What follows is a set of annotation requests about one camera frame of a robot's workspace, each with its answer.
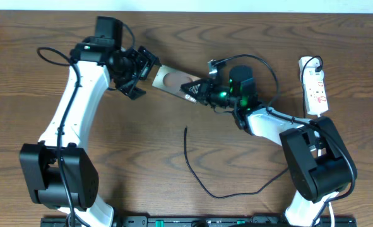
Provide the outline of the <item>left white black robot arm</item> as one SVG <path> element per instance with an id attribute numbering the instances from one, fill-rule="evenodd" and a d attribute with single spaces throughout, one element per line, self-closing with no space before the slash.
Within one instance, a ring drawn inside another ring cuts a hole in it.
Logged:
<path id="1" fill-rule="evenodd" d="M 158 57 L 144 47 L 124 48 L 127 25 L 106 16 L 95 33 L 63 57 L 66 88 L 57 110 L 35 144 L 24 144 L 19 160 L 33 203 L 66 213 L 66 226 L 121 226 L 115 209 L 98 194 L 99 176 L 86 150 L 98 104 L 106 91 L 135 100 Z"/>

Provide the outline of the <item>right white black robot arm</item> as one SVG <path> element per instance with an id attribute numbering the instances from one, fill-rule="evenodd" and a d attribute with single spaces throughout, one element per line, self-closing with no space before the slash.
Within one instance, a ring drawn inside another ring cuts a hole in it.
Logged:
<path id="1" fill-rule="evenodd" d="M 353 192 L 357 169 L 333 121 L 295 118 L 259 101 L 251 67 L 233 67 L 227 86 L 214 77 L 182 84 L 181 91 L 203 105 L 232 108 L 239 129 L 283 148 L 297 189 L 285 211 L 289 225 L 315 226 L 331 202 Z"/>

